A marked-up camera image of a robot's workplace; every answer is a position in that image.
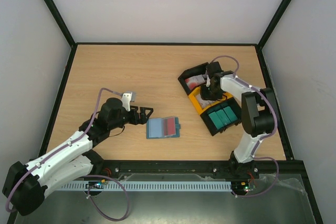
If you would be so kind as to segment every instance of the white perforated rail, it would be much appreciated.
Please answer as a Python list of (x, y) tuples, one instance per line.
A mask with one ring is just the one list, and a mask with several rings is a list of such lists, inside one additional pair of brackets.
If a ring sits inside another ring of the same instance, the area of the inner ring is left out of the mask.
[[(231, 191), (231, 182), (129, 182), (121, 184), (127, 191)], [(72, 181), (63, 185), (60, 191), (83, 191), (89, 187), (88, 181)], [(121, 191), (114, 182), (99, 186), (97, 190)]]

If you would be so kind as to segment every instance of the black metal frame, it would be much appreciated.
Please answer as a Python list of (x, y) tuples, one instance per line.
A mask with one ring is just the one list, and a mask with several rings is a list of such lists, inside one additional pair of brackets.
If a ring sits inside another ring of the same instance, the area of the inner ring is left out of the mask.
[[(77, 46), (78, 45), (165, 45), (165, 46), (254, 46), (256, 49), (257, 57), (261, 67), (262, 75), (266, 87), (272, 88), (271, 78), (265, 63), (265, 58), (262, 53), (262, 48), (269, 39), (271, 33), (275, 29), (276, 25), (280, 21), (282, 15), (284, 14), (286, 8), (288, 7), (291, 0), (282, 0), (280, 6), (278, 7), (276, 13), (274, 14), (270, 24), (268, 25), (265, 33), (263, 34), (259, 44), (222, 44), (222, 43), (136, 43), (136, 42), (79, 42), (76, 43), (72, 38), (70, 31), (68, 30), (63, 18), (61, 17), (55, 3), (53, 0), (44, 0), (48, 6), (50, 12), (52, 13), (55, 21), (59, 25), (63, 35), (71, 46), (71, 52), (69, 55), (68, 63), (61, 81), (60, 88), (57, 93), (56, 101), (51, 113), (51, 117), (48, 123), (45, 137), (42, 142), (42, 146), (39, 155), (45, 154), (51, 133), (54, 128), (55, 120), (58, 114), (59, 106), (62, 100), (62, 96), (66, 87), (66, 83), (70, 74), (72, 62), (74, 60)], [(278, 127), (281, 143), (283, 150), (285, 152), (286, 161), (278, 161), (280, 172), (283, 174), (300, 174), (308, 193), (308, 198), (312, 211), (316, 220), (316, 223), (323, 223), (320, 211), (318, 209), (309, 178), (303, 164), (303, 161), (294, 160), (293, 152), (288, 140), (287, 132), (283, 123), (281, 113), (280, 124)], [(132, 170), (133, 173), (193, 173), (193, 174), (210, 174), (214, 178), (226, 178), (225, 174), (221, 172), (221, 169), (214, 172), (214, 168), (226, 167), (228, 166), (228, 161), (105, 161), (105, 167), (115, 167), (118, 168), (118, 172), (121, 173), (128, 170)], [(268, 161), (257, 161), (259, 173), (274, 173), (276, 167), (273, 162)], [(7, 224), (14, 223), (17, 213), (12, 213), (9, 217)]]

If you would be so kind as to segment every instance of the white wall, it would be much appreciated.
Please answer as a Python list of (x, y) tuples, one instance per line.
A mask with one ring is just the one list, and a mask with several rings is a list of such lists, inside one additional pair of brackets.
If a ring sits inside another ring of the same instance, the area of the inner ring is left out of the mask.
[[(0, 0), (0, 187), (37, 156), (70, 47), (43, 0)], [(0, 223), (7, 223), (0, 194)]]
[(295, 158), (336, 223), (336, 1), (293, 0), (264, 48)]
[(258, 43), (281, 0), (54, 0), (78, 42)]

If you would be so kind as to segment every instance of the table top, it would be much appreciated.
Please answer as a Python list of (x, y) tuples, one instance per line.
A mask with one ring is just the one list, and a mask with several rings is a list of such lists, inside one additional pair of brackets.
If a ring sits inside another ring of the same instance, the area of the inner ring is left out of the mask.
[[(240, 142), (242, 125), (211, 136), (178, 82), (188, 68), (231, 55), (240, 63), (241, 79), (265, 87), (253, 46), (79, 45), (51, 134), (48, 151), (69, 138), (94, 110), (100, 88), (135, 91), (132, 105), (154, 108), (151, 118), (178, 116), (179, 138), (146, 139), (146, 125), (127, 124), (122, 134), (94, 148), (104, 159), (115, 160), (227, 160)], [(220, 59), (223, 70), (235, 62)], [(104, 91), (100, 105), (111, 93)], [(118, 134), (121, 129), (111, 131)], [(279, 134), (267, 138), (257, 156), (285, 160)]]

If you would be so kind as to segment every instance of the wood surface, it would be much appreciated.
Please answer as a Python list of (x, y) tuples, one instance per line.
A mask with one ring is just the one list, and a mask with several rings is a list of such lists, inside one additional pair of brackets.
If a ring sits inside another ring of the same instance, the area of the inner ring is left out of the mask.
[[(249, 46), (120, 46), (79, 45), (64, 91), (48, 150), (56, 147), (86, 120), (94, 110), (101, 87), (114, 91), (135, 91), (133, 105), (154, 108), (154, 117), (178, 116), (181, 137), (146, 139), (145, 125), (127, 124), (125, 131), (108, 138), (94, 150), (104, 159), (123, 160), (227, 160), (238, 145), (243, 128), (233, 126), (211, 136), (178, 82), (185, 70), (218, 55), (238, 59), (238, 75), (265, 87), (254, 47)], [(235, 62), (220, 59), (223, 70), (234, 70)], [(100, 105), (112, 95), (103, 92)], [(111, 135), (120, 132), (115, 129)], [(284, 160), (278, 134), (266, 139), (257, 156)]]

